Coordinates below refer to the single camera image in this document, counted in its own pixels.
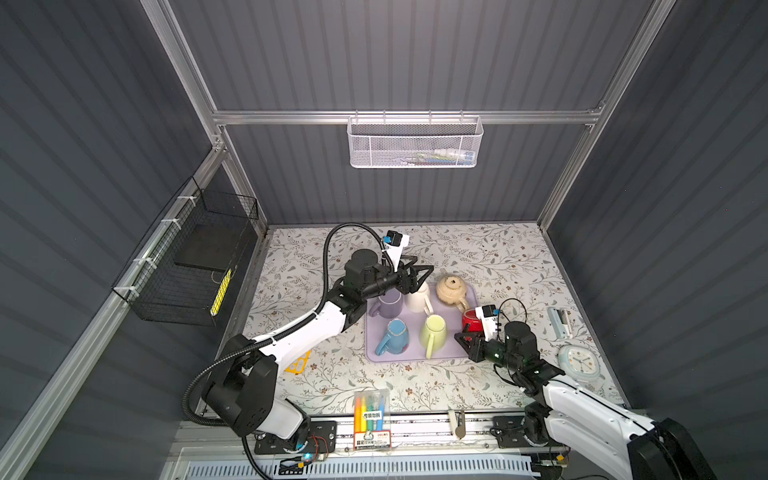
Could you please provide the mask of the red mug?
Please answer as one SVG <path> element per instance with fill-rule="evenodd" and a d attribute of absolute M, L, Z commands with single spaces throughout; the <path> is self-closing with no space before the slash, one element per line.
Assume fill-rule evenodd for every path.
<path fill-rule="evenodd" d="M 468 309 L 462 314 L 462 331 L 468 333 L 484 332 L 482 320 L 475 309 Z"/>

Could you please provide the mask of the light green mug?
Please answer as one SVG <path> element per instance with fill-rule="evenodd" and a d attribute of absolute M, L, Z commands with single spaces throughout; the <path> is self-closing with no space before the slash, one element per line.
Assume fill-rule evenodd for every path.
<path fill-rule="evenodd" d="M 443 348 L 447 336 L 447 324 L 441 315 L 432 314 L 426 318 L 419 337 L 426 359 L 432 359 Z"/>

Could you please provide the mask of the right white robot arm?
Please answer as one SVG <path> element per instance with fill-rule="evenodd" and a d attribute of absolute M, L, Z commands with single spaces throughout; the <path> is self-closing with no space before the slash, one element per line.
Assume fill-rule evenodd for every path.
<path fill-rule="evenodd" d="M 523 322 L 504 326 L 500 340 L 460 332 L 455 340 L 476 363 L 507 370 L 506 381 L 533 399 L 525 407 L 525 437 L 567 446 L 616 479 L 714 479 L 716 474 L 688 430 L 614 405 L 581 387 L 540 356 L 537 337 Z"/>

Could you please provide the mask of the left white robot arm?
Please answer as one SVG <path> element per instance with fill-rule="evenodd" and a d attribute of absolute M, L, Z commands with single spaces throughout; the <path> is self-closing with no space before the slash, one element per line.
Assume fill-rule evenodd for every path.
<path fill-rule="evenodd" d="M 300 407 L 277 397 L 281 373 L 301 354 L 351 328 L 366 313 L 370 299 L 393 290 L 414 293 L 433 271 L 413 255 L 392 266 L 385 253 L 355 251 L 344 275 L 325 286 L 317 307 L 256 339 L 231 338 L 222 357 L 200 375 L 202 400 L 218 416 L 214 424 L 241 438 L 266 433 L 300 449 L 310 420 Z"/>

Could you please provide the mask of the white mug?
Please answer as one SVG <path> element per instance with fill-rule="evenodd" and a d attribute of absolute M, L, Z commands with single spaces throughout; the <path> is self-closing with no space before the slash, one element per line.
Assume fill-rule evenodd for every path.
<path fill-rule="evenodd" d="M 427 283 L 420 288 L 405 296 L 405 305 L 412 313 L 426 314 L 430 316 L 434 313 L 431 303 L 431 290 Z"/>

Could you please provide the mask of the purple mug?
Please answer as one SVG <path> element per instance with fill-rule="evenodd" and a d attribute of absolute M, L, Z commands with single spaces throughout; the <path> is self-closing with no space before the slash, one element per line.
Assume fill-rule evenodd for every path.
<path fill-rule="evenodd" d="M 402 306 L 403 295 L 397 289 L 392 289 L 371 300 L 368 315 L 371 317 L 379 316 L 386 319 L 395 319 L 400 315 Z"/>

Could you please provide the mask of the blue dotted mug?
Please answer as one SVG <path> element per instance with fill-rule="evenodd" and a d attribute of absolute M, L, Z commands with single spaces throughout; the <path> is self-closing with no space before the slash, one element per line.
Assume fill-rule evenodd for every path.
<path fill-rule="evenodd" d="M 374 353 L 377 356 L 382 356 L 385 353 L 402 354 L 408 348 L 409 341 L 409 330 L 405 322 L 399 318 L 393 319 L 387 324 L 385 333 Z"/>

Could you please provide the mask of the white round clock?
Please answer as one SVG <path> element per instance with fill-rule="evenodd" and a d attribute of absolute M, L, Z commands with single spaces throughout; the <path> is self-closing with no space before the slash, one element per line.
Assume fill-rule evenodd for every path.
<path fill-rule="evenodd" d="M 600 378 L 599 358 L 585 347 L 564 345 L 558 350 L 557 360 L 559 368 L 577 381 L 592 382 Z"/>

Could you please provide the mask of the pack of coloured markers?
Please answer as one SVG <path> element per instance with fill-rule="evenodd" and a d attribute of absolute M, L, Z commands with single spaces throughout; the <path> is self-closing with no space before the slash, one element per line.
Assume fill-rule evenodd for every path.
<path fill-rule="evenodd" d="M 388 390 L 364 390 L 354 397 L 353 449 L 384 450 L 392 445 Z"/>

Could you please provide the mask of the yellow calculator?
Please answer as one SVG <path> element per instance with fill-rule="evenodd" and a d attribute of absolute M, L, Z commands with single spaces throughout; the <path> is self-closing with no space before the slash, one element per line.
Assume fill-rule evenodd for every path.
<path fill-rule="evenodd" d="M 293 361 L 286 369 L 285 371 L 287 373 L 291 373 L 294 375 L 300 375 L 304 372 L 304 370 L 307 367 L 307 364 L 309 363 L 311 356 L 311 351 L 305 352 L 302 356 L 299 356 L 295 361 Z"/>

